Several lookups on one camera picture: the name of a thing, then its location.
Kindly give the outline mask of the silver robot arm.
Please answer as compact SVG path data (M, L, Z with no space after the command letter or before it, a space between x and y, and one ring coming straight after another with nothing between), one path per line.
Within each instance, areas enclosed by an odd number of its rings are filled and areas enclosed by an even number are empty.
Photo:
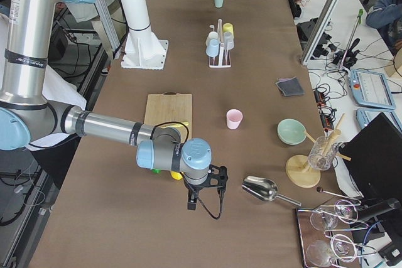
M43 96L55 6L97 0L11 0L8 42L1 85L1 149L13 150L54 133L102 137L137 147L139 167L182 174L187 207L200 203L200 190L216 188L224 196L227 168L211 163L209 144L182 142L172 128L99 115Z

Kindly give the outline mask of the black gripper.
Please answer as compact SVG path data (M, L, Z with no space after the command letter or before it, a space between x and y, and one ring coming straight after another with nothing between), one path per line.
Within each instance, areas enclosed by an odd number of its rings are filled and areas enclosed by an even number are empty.
M201 201L199 195L204 188L216 188L220 200L220 210L223 207L224 193L227 183L227 168L225 166L214 166L211 164L207 172L207 177L201 184L190 184L188 178L183 175L185 187L188 189L187 209L195 210L197 202Z

